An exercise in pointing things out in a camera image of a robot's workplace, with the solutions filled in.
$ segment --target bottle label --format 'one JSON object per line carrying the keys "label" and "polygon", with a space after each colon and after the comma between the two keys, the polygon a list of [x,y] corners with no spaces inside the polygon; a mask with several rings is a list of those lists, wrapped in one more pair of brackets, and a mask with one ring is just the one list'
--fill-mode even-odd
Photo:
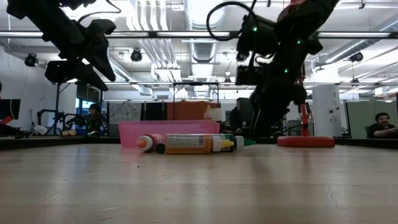
{"label": "bottle label", "polygon": [[201,135],[167,136],[167,147],[205,147],[205,137]]}

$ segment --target ceiling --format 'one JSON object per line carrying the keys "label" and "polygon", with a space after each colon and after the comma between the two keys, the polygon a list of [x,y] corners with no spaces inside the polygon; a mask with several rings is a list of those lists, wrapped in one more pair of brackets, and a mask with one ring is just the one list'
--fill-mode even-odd
{"label": "ceiling", "polygon": [[[217,2],[220,0],[187,0],[187,1],[203,1],[203,2]],[[103,4],[104,0],[97,0],[95,4]],[[250,5],[251,1],[242,0]],[[275,21],[282,9],[288,5],[288,1],[272,0],[271,7],[266,6],[266,1],[258,1],[255,7],[255,13],[259,16]],[[320,30],[327,31],[369,31],[374,30],[379,24],[396,16],[398,19],[398,1],[396,0],[365,0],[366,7],[359,9],[360,0],[340,0],[336,10],[333,12],[329,20],[324,24]],[[126,25],[126,16],[131,13],[126,7],[130,4],[128,0],[113,0],[115,5],[119,6],[123,12],[115,20],[117,30],[129,30]],[[170,30],[186,30],[185,11],[183,1],[171,0],[167,1],[167,25]],[[0,1],[0,30],[37,30],[35,25],[28,19],[18,20],[6,13],[7,1]],[[246,11],[239,7],[228,7],[225,10],[223,25],[221,30],[239,30],[243,15]],[[203,11],[203,18],[206,17],[206,12]],[[83,22],[87,26],[90,23],[90,18]],[[3,44],[8,44],[7,48],[10,52],[25,57],[28,53],[37,53],[41,60],[58,60],[58,50],[50,43],[44,42],[41,39],[0,39]],[[172,48],[174,50],[175,58],[181,68],[182,78],[195,78],[192,74],[192,57],[190,56],[189,44],[185,43],[187,40],[172,39]],[[318,55],[310,55],[306,61],[307,77],[311,77],[314,70],[313,63],[319,61],[320,58],[333,53],[342,48],[352,40],[322,40],[324,49]],[[235,70],[238,63],[235,61],[237,40],[229,42],[220,42],[216,47],[216,57],[212,63],[213,71],[211,78],[208,80],[217,79],[222,81],[225,78],[225,73],[230,72],[231,77],[235,76]],[[340,81],[348,82],[352,77],[360,76],[364,73],[378,71],[380,68],[398,62],[398,52],[396,40],[380,41],[361,52],[364,55],[362,62],[339,61],[334,63],[333,67],[338,67]],[[141,48],[138,40],[135,39],[111,39],[109,40],[109,52],[111,58],[120,64],[135,81],[153,82],[154,77],[150,75],[152,62],[144,51],[141,62],[132,62],[130,55],[133,49]],[[364,82],[378,82],[385,80],[387,82],[396,82],[398,80],[398,67],[392,68],[386,72],[380,72],[369,76]],[[368,86],[362,88],[361,91],[371,90],[373,87]]]}

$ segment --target red base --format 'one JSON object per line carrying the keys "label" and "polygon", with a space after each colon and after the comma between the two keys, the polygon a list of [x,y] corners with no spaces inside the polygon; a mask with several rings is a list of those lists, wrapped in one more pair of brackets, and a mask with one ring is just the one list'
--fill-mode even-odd
{"label": "red base", "polygon": [[285,147],[334,147],[335,140],[332,137],[281,136],[278,138],[278,146],[285,146]]}

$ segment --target computer monitor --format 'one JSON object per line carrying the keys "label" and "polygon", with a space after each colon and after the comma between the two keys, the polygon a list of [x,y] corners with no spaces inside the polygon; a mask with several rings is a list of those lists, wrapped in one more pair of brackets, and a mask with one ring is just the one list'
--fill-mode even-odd
{"label": "computer monitor", "polygon": [[19,108],[21,100],[0,100],[0,120],[11,116],[13,119],[19,118]]}

